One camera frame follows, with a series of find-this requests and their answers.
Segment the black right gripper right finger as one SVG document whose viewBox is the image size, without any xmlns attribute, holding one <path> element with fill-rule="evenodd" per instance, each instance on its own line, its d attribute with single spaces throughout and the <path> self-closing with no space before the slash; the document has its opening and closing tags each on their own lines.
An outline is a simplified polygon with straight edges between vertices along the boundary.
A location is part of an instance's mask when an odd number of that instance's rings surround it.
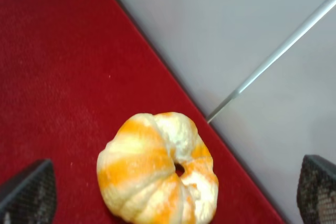
<svg viewBox="0 0 336 224">
<path fill-rule="evenodd" d="M 305 155 L 297 188 L 303 223 L 335 223 L 335 164 L 319 155 Z"/>
</svg>

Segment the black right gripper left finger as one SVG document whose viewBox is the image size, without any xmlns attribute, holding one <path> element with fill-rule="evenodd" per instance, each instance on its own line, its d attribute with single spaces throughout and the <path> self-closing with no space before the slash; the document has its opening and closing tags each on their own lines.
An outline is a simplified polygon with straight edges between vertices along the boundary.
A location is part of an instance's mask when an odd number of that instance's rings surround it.
<svg viewBox="0 0 336 224">
<path fill-rule="evenodd" d="M 53 223 L 57 189 L 53 163 L 38 159 L 1 184 L 1 223 Z"/>
</svg>

